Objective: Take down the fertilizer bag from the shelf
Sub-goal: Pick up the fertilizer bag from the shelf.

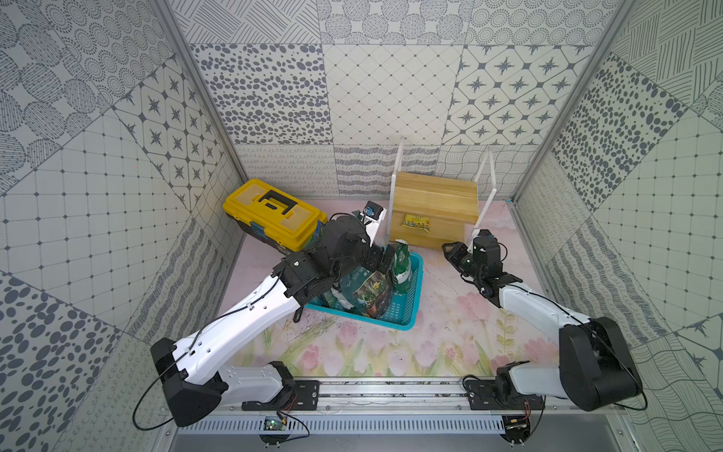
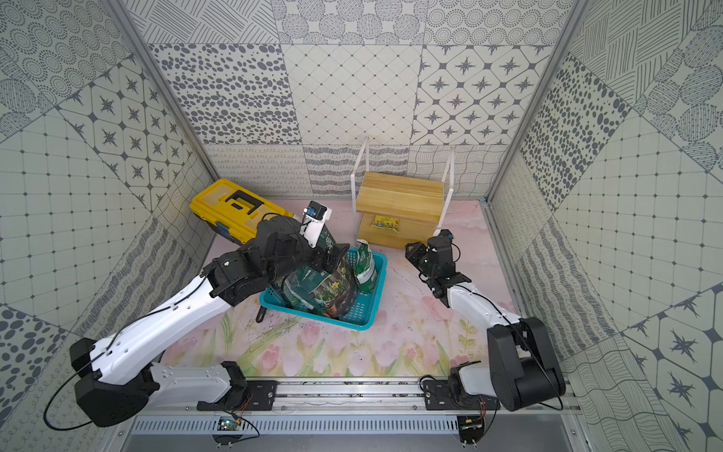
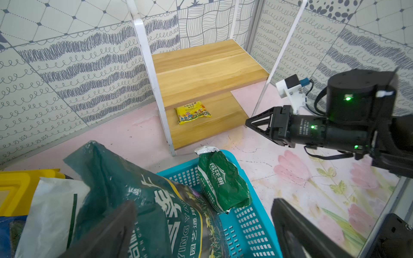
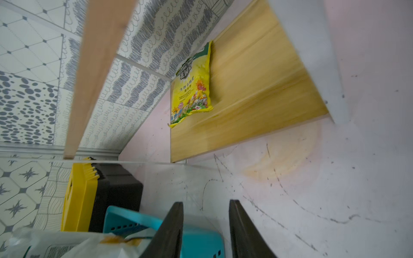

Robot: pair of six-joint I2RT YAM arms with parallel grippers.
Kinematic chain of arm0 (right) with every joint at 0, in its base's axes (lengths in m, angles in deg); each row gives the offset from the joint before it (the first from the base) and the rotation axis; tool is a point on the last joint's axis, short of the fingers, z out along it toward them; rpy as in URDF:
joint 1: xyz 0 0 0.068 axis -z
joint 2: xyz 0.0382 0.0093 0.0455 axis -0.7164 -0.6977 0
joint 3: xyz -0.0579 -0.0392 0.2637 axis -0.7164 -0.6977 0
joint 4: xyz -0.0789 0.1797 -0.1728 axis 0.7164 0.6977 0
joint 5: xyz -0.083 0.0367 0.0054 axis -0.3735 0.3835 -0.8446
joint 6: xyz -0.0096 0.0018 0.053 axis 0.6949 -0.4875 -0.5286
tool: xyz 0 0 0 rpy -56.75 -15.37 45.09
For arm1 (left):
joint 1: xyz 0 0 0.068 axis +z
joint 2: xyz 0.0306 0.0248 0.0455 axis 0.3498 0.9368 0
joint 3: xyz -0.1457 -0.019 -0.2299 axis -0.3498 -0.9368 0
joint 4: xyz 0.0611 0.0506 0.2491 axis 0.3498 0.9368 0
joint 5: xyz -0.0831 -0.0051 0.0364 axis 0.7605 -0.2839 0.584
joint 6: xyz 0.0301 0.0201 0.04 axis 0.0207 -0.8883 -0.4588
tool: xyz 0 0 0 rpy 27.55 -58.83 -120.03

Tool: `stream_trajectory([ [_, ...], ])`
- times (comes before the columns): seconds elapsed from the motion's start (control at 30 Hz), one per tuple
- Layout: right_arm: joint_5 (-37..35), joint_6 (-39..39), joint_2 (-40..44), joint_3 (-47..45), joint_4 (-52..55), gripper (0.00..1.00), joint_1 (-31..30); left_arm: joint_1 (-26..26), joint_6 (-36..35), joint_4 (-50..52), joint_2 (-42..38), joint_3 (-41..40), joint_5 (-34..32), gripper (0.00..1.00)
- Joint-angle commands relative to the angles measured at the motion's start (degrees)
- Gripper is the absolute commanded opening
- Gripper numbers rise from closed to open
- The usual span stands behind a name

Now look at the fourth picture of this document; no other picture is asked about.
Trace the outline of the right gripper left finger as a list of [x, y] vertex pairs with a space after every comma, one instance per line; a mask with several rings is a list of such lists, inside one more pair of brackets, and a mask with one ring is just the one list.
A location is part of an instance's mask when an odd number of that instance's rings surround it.
[[141, 258], [179, 258], [182, 247], [184, 210], [175, 202]]

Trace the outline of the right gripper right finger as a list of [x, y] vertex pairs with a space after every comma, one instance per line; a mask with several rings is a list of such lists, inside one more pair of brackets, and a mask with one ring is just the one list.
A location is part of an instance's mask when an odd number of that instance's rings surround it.
[[276, 258], [239, 200], [230, 200], [229, 225], [233, 258]]

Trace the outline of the teal plastic basket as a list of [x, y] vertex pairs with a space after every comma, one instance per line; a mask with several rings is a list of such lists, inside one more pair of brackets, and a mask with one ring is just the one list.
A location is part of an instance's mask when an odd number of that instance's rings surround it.
[[[155, 233], [163, 220], [144, 213], [125, 208], [110, 206], [105, 213], [103, 233], [119, 236], [142, 235], [144, 231]], [[184, 225], [180, 231], [181, 258], [224, 258], [225, 246], [222, 236], [217, 231]]]

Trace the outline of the white fertilizer bag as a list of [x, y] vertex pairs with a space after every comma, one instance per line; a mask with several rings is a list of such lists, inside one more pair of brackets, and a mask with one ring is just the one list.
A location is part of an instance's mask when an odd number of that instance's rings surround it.
[[22, 228], [9, 239], [2, 258], [138, 258], [155, 235], [139, 229], [128, 236], [113, 233], [50, 232]]

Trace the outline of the small yellow seed packet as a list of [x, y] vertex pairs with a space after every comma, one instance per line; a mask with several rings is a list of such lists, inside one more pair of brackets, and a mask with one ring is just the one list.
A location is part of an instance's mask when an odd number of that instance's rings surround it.
[[212, 42], [188, 58], [172, 81], [170, 128], [186, 117], [213, 109], [210, 98], [210, 58]]

